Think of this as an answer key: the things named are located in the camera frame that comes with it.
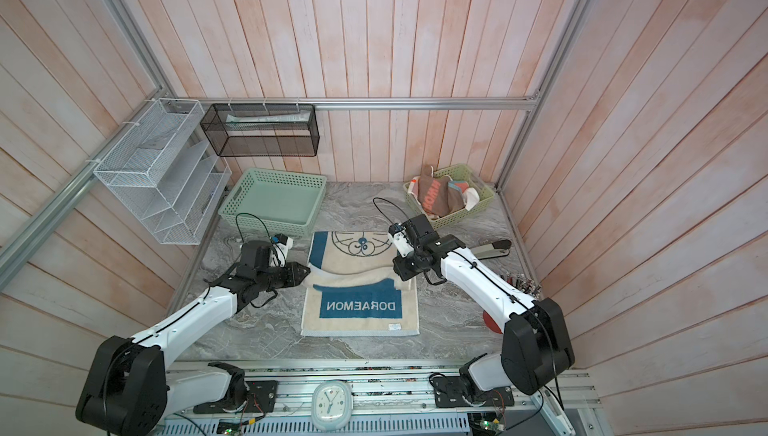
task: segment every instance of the brown towel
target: brown towel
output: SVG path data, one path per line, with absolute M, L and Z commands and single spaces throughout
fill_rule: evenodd
M 462 192 L 448 187 L 451 177 L 432 177 L 432 167 L 422 168 L 422 176 L 418 180 L 418 201 L 424 211 L 439 217 L 447 216 L 464 208 Z

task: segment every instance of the gray marble surface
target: gray marble surface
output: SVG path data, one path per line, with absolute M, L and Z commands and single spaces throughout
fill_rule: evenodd
M 384 197 L 397 203 L 409 216 L 401 183 L 328 183 L 315 230 L 386 231 L 389 223 L 374 208 L 371 199 Z M 390 218 L 402 215 L 386 203 L 379 204 Z M 477 216 L 440 230 L 454 234 L 468 247 L 511 238 L 498 197 Z M 194 274 L 186 301 L 206 288 L 204 279 L 221 274 L 238 256 L 237 230 L 219 221 L 200 268 Z M 306 264 L 310 239 L 295 241 L 289 260 Z M 488 259 L 488 267 L 505 276 L 521 273 L 518 255 Z M 502 336 L 485 327 L 482 308 L 453 283 L 431 287 L 418 277 L 418 310 L 421 334 L 402 337 L 309 337 L 300 335 L 305 289 L 280 290 L 280 295 L 262 309 L 245 307 L 220 323 L 185 351 L 179 360 L 255 360 L 272 358 L 408 358 L 470 359 L 498 351 Z M 266 296 L 255 301 L 258 305 Z

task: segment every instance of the empty green basket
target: empty green basket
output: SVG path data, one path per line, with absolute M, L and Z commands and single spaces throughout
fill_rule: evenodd
M 264 221 L 270 234 L 308 237 L 320 210 L 328 178 L 317 174 L 251 168 L 219 208 L 233 227 L 238 213 L 251 213 Z M 242 230 L 264 232 L 261 222 L 247 215 L 237 218 Z
M 443 168 L 442 170 L 437 170 L 435 171 L 434 175 L 435 175 L 435 178 L 440 178 L 448 175 L 453 180 L 466 181 L 467 183 L 469 183 L 469 186 L 477 190 L 478 195 L 480 196 L 480 202 L 477 203 L 475 207 L 469 211 L 459 210 L 449 215 L 446 215 L 442 218 L 438 218 L 437 220 L 429 220 L 430 223 L 432 223 L 432 227 L 435 228 L 436 230 L 440 227 L 444 227 L 449 224 L 454 224 L 457 221 L 463 218 L 466 218 L 469 215 L 479 213 L 485 210 L 488 207 L 488 205 L 491 204 L 491 201 L 493 201 L 493 198 L 496 195 L 496 193 L 494 193 L 493 190 L 487 184 L 483 183 L 483 181 L 480 178 L 476 177 L 475 174 L 472 172 L 472 169 L 464 163 L 454 164 L 453 166 Z M 411 209 L 413 209 L 417 213 L 424 213 L 424 210 L 422 209 L 421 205 L 418 204 L 418 201 L 412 195 L 408 194 L 408 185 L 410 183 L 411 182 L 409 181 L 403 185 L 403 188 L 406 190 L 406 201 L 408 202 L 408 206 L 410 206 Z

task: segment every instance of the clock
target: clock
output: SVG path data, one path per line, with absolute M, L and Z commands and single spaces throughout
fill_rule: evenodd
M 312 395 L 312 422 L 321 431 L 341 429 L 352 417 L 352 387 L 343 381 L 327 381 Z

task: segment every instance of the blue stripe on towel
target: blue stripe on towel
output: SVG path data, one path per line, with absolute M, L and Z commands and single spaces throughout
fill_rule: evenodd
M 326 253 L 326 243 L 328 243 L 328 232 L 315 231 L 312 239 L 312 253 L 310 253 L 310 264 L 315 268 L 322 268 L 322 255 Z
M 402 318 L 402 291 L 391 278 L 360 287 L 312 286 L 322 293 L 321 318 Z

